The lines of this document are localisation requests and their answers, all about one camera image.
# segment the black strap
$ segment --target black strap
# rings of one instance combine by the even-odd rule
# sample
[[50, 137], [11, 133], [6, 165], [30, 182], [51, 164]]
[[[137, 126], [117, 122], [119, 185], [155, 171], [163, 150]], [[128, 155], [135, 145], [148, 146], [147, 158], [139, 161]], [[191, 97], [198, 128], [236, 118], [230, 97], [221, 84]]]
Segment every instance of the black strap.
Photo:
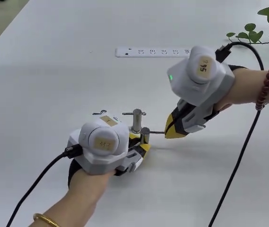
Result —
[[239, 65], [228, 65], [231, 71], [237, 70], [237, 69], [246, 69], [244, 66], [239, 66]]

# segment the yellow tag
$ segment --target yellow tag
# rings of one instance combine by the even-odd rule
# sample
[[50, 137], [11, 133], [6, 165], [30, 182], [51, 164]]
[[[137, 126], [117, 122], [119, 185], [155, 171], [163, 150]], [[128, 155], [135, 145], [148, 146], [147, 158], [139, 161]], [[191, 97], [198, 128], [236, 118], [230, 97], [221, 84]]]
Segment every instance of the yellow tag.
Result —
[[208, 56], [202, 56], [197, 66], [197, 74], [203, 78], [208, 78], [212, 65], [212, 58]]
[[102, 137], [96, 137], [93, 148], [99, 149], [99, 150], [107, 150], [107, 151], [113, 151], [116, 141], [115, 140], [109, 140]]
[[103, 121], [105, 121], [109, 126], [115, 126], [117, 124], [117, 122], [115, 122], [114, 120], [112, 120], [110, 117], [108, 116], [102, 116], [100, 117], [100, 119], [102, 119]]

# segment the white table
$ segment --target white table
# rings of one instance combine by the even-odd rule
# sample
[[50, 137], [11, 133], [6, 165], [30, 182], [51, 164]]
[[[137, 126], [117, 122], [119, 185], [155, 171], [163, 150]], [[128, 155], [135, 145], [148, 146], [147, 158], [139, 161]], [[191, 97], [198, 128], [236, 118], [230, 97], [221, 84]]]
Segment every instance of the white table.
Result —
[[[226, 43], [225, 33], [246, 23], [269, 32], [266, 18], [256, 14], [269, 6], [266, 1], [151, 2], [32, 0], [2, 34], [0, 227], [92, 112], [107, 109], [119, 116], [141, 108], [147, 112], [144, 125], [163, 130], [178, 100], [166, 70], [181, 59], [116, 58], [116, 47], [201, 44], [215, 50]], [[257, 48], [268, 68], [269, 45]], [[233, 50], [228, 62], [258, 68], [243, 48]], [[253, 105], [235, 106], [185, 139], [151, 136], [153, 149], [141, 168], [111, 180], [87, 226], [207, 226], [254, 114]], [[13, 226], [28, 225], [33, 213], [65, 194], [69, 163], [62, 160], [49, 171]], [[214, 226], [269, 226], [269, 105]]]

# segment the black cable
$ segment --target black cable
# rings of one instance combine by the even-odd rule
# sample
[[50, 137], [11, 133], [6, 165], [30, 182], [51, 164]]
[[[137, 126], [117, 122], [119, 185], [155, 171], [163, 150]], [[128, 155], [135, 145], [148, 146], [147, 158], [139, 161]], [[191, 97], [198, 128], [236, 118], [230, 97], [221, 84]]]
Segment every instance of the black cable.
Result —
[[68, 147], [65, 149], [65, 151], [58, 155], [51, 163], [49, 163], [46, 168], [41, 172], [41, 174], [38, 176], [38, 178], [35, 180], [35, 182], [32, 184], [32, 186], [28, 189], [28, 191], [24, 194], [24, 196], [20, 199], [18, 204], [16, 205], [12, 215], [10, 216], [10, 219], [6, 225], [6, 227], [10, 227], [13, 219], [15, 218], [18, 210], [20, 209], [22, 203], [27, 199], [27, 197], [31, 194], [31, 192], [34, 190], [34, 188], [37, 186], [37, 184], [40, 182], [40, 180], [43, 178], [43, 176], [47, 173], [47, 171], [60, 159], [64, 157], [73, 158], [76, 156], [79, 156], [82, 154], [82, 147], [79, 144], [73, 145], [71, 147]]
[[[259, 65], [260, 65], [260, 69], [261, 69], [261, 70], [264, 70], [263, 62], [262, 62], [261, 57], [259, 56], [258, 52], [257, 52], [251, 45], [246, 44], [246, 43], [242, 43], [242, 42], [234, 42], [234, 43], [230, 43], [230, 44], [228, 44], [226, 47], [221, 48], [221, 50], [219, 50], [219, 51], [222, 51], [222, 52], [221, 52], [221, 53], [222, 53], [221, 56], [224, 56], [224, 52], [225, 52], [225, 53], [226, 53], [225, 58], [226, 58], [226, 57], [230, 54], [230, 51], [229, 51], [230, 48], [233, 47], [233, 46], [235, 46], [235, 45], [242, 45], [242, 46], [245, 46], [245, 47], [249, 48], [249, 49], [254, 53], [254, 55], [256, 56], [256, 58], [257, 58], [257, 60], [258, 60], [258, 62], [259, 62]], [[219, 211], [220, 211], [220, 208], [221, 208], [221, 206], [222, 206], [222, 204], [223, 204], [223, 201], [224, 201], [224, 199], [225, 199], [225, 197], [226, 197], [226, 194], [228, 193], [228, 190], [229, 190], [229, 188], [230, 188], [230, 185], [231, 185], [231, 183], [232, 183], [232, 181], [233, 181], [233, 179], [234, 179], [234, 176], [235, 176], [235, 174], [236, 174], [236, 172], [237, 172], [237, 170], [238, 170], [238, 168], [239, 168], [239, 166], [240, 166], [242, 157], [243, 157], [243, 155], [244, 155], [244, 152], [245, 152], [245, 150], [246, 150], [246, 147], [247, 147], [247, 145], [248, 145], [248, 142], [249, 142], [249, 140], [250, 140], [250, 138], [251, 138], [251, 135], [252, 135], [252, 133], [253, 133], [253, 130], [254, 130], [254, 128], [255, 128], [257, 122], [258, 122], [260, 113], [261, 113], [261, 111], [257, 111], [257, 113], [256, 113], [256, 116], [255, 116], [255, 118], [254, 118], [254, 120], [253, 120], [253, 123], [252, 123], [252, 125], [251, 125], [251, 127], [250, 127], [250, 129], [249, 129], [249, 132], [248, 132], [248, 134], [247, 134], [247, 137], [246, 137], [245, 142], [244, 142], [244, 144], [243, 144], [243, 147], [242, 147], [242, 149], [241, 149], [241, 152], [240, 152], [240, 155], [239, 155], [239, 157], [238, 157], [238, 160], [237, 160], [237, 162], [236, 162], [236, 164], [235, 164], [235, 167], [234, 167], [234, 169], [233, 169], [233, 171], [232, 171], [232, 173], [231, 173], [231, 176], [229, 177], [229, 180], [228, 180], [228, 182], [227, 182], [227, 185], [226, 185], [226, 187], [225, 187], [225, 190], [224, 190], [224, 192], [223, 192], [223, 194], [222, 194], [222, 196], [221, 196], [221, 199], [220, 199], [220, 201], [219, 201], [219, 203], [218, 203], [218, 205], [217, 205], [217, 207], [216, 207], [216, 209], [215, 209], [215, 212], [214, 212], [214, 214], [213, 214], [213, 216], [212, 216], [212, 218], [211, 218], [211, 220], [210, 220], [210, 222], [209, 222], [208, 227], [212, 227], [212, 225], [213, 225], [213, 223], [214, 223], [214, 221], [215, 221], [215, 218], [217, 217], [217, 215], [218, 215], [218, 213], [219, 213]]]

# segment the metal rod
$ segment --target metal rod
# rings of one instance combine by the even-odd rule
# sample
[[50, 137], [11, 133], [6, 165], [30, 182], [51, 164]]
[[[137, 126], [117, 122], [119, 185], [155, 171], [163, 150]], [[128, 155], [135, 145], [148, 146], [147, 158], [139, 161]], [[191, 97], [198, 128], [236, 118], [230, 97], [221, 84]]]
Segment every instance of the metal rod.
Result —
[[134, 133], [139, 133], [142, 126], [142, 110], [134, 109], [133, 111], [133, 126], [131, 130]]
[[150, 137], [150, 130], [149, 128], [142, 128], [141, 129], [141, 136], [140, 136], [140, 144], [147, 144], [149, 143], [149, 137]]

